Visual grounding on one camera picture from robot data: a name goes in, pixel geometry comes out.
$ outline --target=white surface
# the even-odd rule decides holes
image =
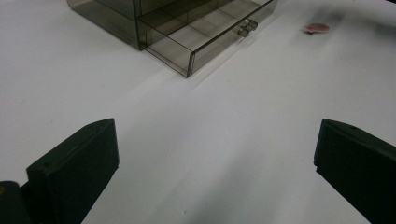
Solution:
[[[313,156],[324,118],[396,145],[395,12],[281,1],[264,30],[185,79],[65,0],[2,0],[0,179],[23,184],[66,137],[115,118],[120,169],[84,223],[368,223]],[[310,22],[331,30],[306,35]]]

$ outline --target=transparent plastic box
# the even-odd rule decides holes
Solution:
[[[73,10],[189,77],[271,15],[277,0],[67,0]]]

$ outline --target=storage box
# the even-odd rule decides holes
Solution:
[[[67,0],[77,13],[189,77],[272,14],[277,0]]]

